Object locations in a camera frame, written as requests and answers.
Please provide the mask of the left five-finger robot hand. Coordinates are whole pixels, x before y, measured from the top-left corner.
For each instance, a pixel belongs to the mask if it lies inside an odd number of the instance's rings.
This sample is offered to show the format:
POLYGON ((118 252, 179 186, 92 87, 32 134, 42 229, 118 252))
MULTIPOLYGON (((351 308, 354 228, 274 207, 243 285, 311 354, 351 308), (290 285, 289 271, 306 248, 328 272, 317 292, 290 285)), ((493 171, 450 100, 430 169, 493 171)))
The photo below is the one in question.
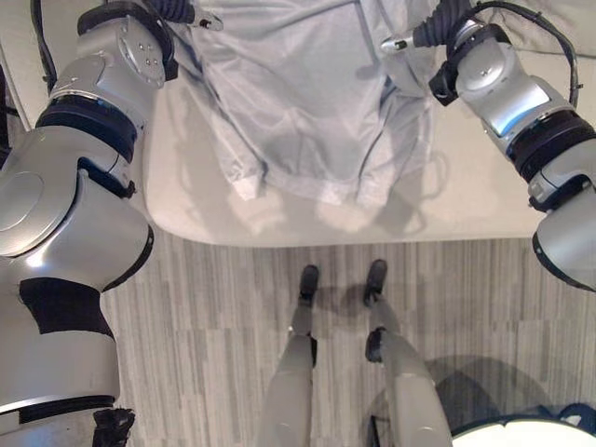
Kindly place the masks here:
POLYGON ((202 8, 197 1, 152 0, 151 4, 163 19, 172 23, 186 24, 215 32, 224 29, 223 21, 202 8))

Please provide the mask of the right five-finger robot hand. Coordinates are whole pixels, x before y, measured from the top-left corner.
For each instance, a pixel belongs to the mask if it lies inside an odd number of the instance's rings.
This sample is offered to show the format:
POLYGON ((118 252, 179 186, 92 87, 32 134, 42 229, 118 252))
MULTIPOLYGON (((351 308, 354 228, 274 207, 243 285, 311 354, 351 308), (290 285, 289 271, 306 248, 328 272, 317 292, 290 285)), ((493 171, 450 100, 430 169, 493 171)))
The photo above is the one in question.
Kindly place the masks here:
POLYGON ((471 10, 467 0, 442 0, 432 13, 403 37, 392 35, 380 48, 387 54, 401 52, 410 47, 438 47, 446 45, 450 37, 463 27, 463 17, 471 10))

